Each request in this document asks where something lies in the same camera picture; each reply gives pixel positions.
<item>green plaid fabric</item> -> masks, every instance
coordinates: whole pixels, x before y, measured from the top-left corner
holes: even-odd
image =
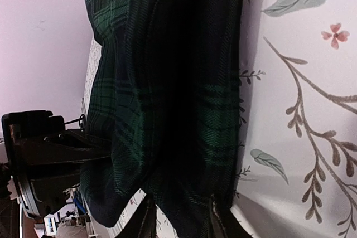
[[[112,155],[82,167],[92,215],[113,226],[141,188],[179,237],[206,238],[209,197],[233,196],[242,0],[86,5],[102,45],[86,131]]]

